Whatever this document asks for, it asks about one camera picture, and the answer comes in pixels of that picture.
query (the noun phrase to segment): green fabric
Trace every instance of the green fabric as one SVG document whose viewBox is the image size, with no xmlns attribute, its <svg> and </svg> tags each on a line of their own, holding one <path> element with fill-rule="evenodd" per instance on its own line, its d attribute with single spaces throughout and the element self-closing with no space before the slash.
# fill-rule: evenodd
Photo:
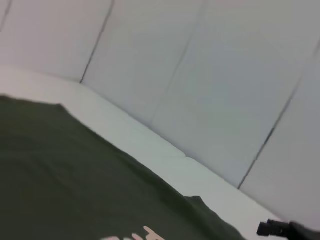
<svg viewBox="0 0 320 240">
<path fill-rule="evenodd" d="M 0 239 L 161 240 L 149 228 L 165 240 L 243 239 L 61 105 L 0 96 Z"/>
</svg>

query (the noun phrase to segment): olive green t-shirt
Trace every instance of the olive green t-shirt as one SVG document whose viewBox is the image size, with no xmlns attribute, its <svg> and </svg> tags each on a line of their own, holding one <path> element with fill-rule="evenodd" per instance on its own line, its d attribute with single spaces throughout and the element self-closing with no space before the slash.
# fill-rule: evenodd
<svg viewBox="0 0 320 240">
<path fill-rule="evenodd" d="M 243 240 L 61 105 L 5 96 L 0 239 Z"/>
</svg>

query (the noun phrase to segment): black object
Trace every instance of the black object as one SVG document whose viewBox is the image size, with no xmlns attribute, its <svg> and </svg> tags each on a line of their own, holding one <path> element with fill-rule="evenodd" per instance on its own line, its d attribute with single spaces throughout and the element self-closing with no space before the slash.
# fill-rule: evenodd
<svg viewBox="0 0 320 240">
<path fill-rule="evenodd" d="M 261 222 L 257 233 L 259 236 L 277 236 L 288 240 L 320 240 L 320 232 L 305 228 L 303 225 L 290 222 L 268 220 Z"/>
</svg>

